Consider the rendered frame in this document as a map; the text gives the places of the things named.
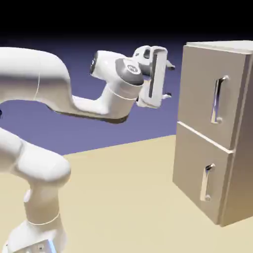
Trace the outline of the beige cabinet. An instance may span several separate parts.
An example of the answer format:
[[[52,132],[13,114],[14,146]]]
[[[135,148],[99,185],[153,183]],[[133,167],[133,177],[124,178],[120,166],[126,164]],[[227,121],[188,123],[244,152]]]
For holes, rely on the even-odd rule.
[[[185,46],[245,53],[251,56],[228,173],[219,226],[253,216],[253,41],[188,42]]]

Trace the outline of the beige cabinet door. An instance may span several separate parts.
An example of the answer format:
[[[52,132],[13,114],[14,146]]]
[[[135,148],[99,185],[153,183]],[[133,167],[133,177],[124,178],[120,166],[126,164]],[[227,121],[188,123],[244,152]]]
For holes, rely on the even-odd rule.
[[[184,46],[178,120],[228,150],[235,146],[244,88],[251,56],[245,53]],[[211,123],[215,81],[222,84],[219,124]]]
[[[233,156],[233,151],[177,122],[173,182],[214,224],[221,223]],[[208,184],[211,199],[203,202],[200,200],[203,171],[212,163],[215,168],[210,172]]]

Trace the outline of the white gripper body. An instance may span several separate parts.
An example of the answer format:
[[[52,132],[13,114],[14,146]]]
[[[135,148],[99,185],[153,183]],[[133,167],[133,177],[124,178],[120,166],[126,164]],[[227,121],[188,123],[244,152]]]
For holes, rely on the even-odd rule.
[[[159,108],[163,99],[163,86],[167,67],[166,48],[161,46],[144,45],[137,48],[137,62],[145,80],[139,93],[137,105],[139,107]]]

